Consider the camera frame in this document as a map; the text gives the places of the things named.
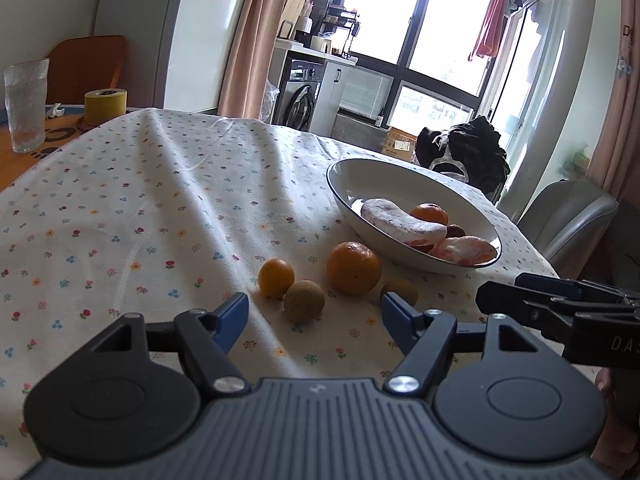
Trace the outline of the person's right hand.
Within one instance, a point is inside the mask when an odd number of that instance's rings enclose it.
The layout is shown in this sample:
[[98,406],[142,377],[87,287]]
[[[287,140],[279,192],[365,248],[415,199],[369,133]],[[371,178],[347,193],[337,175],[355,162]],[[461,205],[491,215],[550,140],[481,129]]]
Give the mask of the person's right hand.
[[594,378],[594,385],[605,398],[608,414],[591,458],[612,478],[621,479],[638,462],[639,431],[632,429],[631,422],[616,408],[617,391],[612,370],[601,368]]

